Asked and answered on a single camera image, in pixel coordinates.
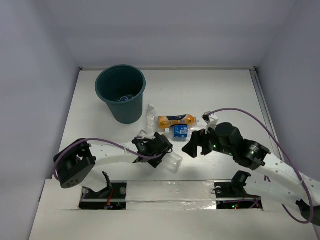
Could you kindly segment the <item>blue cap water bottle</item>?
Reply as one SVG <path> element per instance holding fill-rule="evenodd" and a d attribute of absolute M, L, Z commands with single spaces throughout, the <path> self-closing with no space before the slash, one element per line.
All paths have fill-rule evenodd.
<path fill-rule="evenodd" d="M 131 100 L 133 97 L 131 95 L 122 96 L 116 100 L 116 102 L 126 102 Z"/>

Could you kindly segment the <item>clear bottle blue-white cap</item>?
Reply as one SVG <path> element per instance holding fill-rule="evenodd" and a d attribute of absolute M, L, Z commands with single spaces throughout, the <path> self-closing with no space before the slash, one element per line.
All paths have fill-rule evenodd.
<path fill-rule="evenodd" d="M 162 165 L 171 173 L 176 174 L 183 162 L 183 157 L 175 152 L 165 155 L 162 159 Z"/>

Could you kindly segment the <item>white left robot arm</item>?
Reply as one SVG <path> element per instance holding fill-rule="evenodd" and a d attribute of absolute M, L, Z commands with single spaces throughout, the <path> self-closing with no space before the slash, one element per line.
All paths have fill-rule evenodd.
<path fill-rule="evenodd" d="M 158 132 L 153 136 L 136 136 L 126 143 L 79 138 L 53 157 L 53 177 L 63 189 L 82 185 L 104 198 L 110 194 L 111 185 L 93 176 L 96 168 L 119 163 L 147 163 L 157 168 L 173 148 L 169 139 Z"/>

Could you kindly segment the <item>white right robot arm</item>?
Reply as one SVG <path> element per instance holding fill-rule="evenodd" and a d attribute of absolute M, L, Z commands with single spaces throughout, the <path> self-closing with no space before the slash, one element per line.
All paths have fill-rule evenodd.
<path fill-rule="evenodd" d="M 257 172 L 270 180 L 251 179 L 251 174 L 238 171 L 230 190 L 235 196 L 256 195 L 291 208 L 303 217 L 303 224 L 320 224 L 320 183 L 284 163 L 268 148 L 258 142 L 244 139 L 231 123 L 220 123 L 194 131 L 182 151 L 192 158 L 217 152 L 231 156 L 235 163 Z"/>

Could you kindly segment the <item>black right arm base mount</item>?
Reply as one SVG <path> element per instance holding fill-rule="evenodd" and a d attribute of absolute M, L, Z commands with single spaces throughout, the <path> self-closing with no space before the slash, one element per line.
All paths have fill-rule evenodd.
<path fill-rule="evenodd" d="M 263 210 L 261 197 L 248 194 L 244 187 L 252 175 L 238 171 L 231 181 L 215 182 L 211 191 L 216 197 L 217 210 L 259 209 Z"/>

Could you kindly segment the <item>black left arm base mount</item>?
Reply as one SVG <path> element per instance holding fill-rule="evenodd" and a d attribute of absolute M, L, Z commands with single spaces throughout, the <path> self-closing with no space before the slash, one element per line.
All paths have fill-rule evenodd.
<path fill-rule="evenodd" d="M 78 207 L 81 210 L 126 210 L 127 185 L 126 181 L 111 181 L 106 172 L 102 172 L 106 186 L 96 192 L 83 187 L 83 193 Z"/>

